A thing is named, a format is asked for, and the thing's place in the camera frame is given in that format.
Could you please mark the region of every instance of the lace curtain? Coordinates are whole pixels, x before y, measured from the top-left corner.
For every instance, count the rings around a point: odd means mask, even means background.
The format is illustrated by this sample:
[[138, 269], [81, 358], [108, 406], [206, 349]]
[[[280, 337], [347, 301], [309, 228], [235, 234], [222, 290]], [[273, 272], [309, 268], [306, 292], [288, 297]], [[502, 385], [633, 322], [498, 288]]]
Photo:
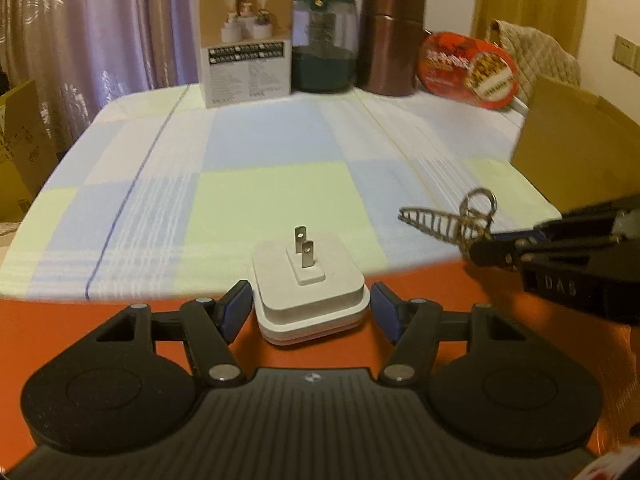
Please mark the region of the lace curtain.
[[64, 152], [111, 100], [197, 81], [190, 0], [0, 0], [0, 65]]

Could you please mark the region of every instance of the brown canister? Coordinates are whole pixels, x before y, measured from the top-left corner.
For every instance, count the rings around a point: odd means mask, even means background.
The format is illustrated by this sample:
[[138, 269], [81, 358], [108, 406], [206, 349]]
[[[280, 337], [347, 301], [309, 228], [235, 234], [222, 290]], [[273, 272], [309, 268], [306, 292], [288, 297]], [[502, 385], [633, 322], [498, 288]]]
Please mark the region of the brown canister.
[[424, 39], [426, 0], [362, 0], [356, 85], [367, 92], [414, 92], [415, 64]]

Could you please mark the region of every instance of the blue stripe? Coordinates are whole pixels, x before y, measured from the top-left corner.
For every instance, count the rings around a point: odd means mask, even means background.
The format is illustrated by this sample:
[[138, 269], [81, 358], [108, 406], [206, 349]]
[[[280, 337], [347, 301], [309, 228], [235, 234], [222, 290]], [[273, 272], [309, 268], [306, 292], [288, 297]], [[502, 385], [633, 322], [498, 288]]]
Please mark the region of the blue stripe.
[[86, 282], [86, 287], [84, 288], [84, 297], [85, 297], [86, 300], [90, 299], [89, 298], [89, 288], [91, 287], [91, 284], [93, 283], [93, 281], [95, 279], [95, 275], [98, 273], [98, 269], [100, 268], [100, 264], [102, 263], [102, 260], [104, 258], [104, 253], [107, 251], [107, 247], [109, 245], [109, 242], [111, 241], [111, 237], [113, 236], [113, 232], [116, 229], [116, 225], [118, 224], [118, 220], [120, 220], [120, 215], [122, 215], [122, 212], [124, 211], [124, 208], [127, 205], [127, 202], [129, 201], [129, 197], [131, 196], [131, 192], [133, 191], [133, 188], [136, 187], [136, 183], [138, 182], [140, 174], [142, 173], [142, 170], [145, 169], [146, 162], [149, 160], [149, 157], [151, 156], [151, 153], [153, 152], [156, 144], [158, 143], [158, 140], [160, 139], [160, 136], [162, 135], [162, 132], [164, 132], [164, 128], [167, 126], [169, 120], [171, 119], [171, 117], [174, 114], [176, 108], [178, 107], [178, 105], [180, 104], [180, 102], [182, 101], [184, 96], [186, 95], [186, 93], [189, 90], [190, 86], [191, 85], [187, 85], [187, 88], [184, 89], [184, 91], [180, 95], [180, 98], [175, 102], [174, 107], [171, 108], [171, 111], [167, 115], [167, 117], [164, 120], [164, 122], [162, 123], [160, 128], [158, 128], [158, 133], [156, 134], [156, 137], [154, 138], [153, 142], [151, 143], [151, 146], [149, 146], [149, 149], [146, 152], [145, 158], [142, 160], [142, 164], [140, 164], [140, 167], [138, 168], [138, 171], [136, 172], [135, 176], [133, 177], [133, 180], [131, 181], [131, 185], [129, 186], [129, 189], [127, 189], [127, 193], [124, 195], [124, 199], [122, 200], [122, 203], [120, 204], [120, 208], [118, 209], [118, 212], [116, 213], [116, 216], [113, 219], [113, 222], [111, 223], [111, 227], [109, 229], [109, 233], [107, 234], [106, 240], [104, 241], [104, 245], [102, 246], [102, 250], [100, 251], [100, 257], [98, 257], [98, 261], [95, 263], [94, 270], [93, 270], [93, 272], [89, 276], [89, 279]]

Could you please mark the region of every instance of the metal screw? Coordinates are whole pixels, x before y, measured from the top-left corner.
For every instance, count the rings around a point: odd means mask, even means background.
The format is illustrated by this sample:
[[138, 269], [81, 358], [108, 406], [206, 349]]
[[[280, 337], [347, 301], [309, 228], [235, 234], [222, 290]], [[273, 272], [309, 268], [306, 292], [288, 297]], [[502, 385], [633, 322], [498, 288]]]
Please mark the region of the metal screw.
[[241, 374], [236, 365], [215, 365], [209, 368], [209, 376], [216, 381], [232, 381]]
[[415, 370], [409, 365], [389, 365], [383, 371], [389, 379], [399, 383], [408, 381], [415, 375]]

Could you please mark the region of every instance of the metal hair clip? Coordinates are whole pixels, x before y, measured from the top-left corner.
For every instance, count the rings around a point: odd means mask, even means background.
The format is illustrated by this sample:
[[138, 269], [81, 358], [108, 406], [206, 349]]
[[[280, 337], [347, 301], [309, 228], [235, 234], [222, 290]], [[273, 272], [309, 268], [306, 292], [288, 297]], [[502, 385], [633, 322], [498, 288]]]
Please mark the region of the metal hair clip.
[[[476, 196], [485, 196], [491, 203], [488, 213], [469, 207], [469, 202]], [[495, 195], [485, 187], [479, 187], [468, 192], [460, 203], [460, 214], [447, 213], [425, 207], [400, 208], [398, 219], [419, 229], [425, 234], [457, 245], [465, 256], [475, 241], [489, 238], [494, 215], [498, 211]]]

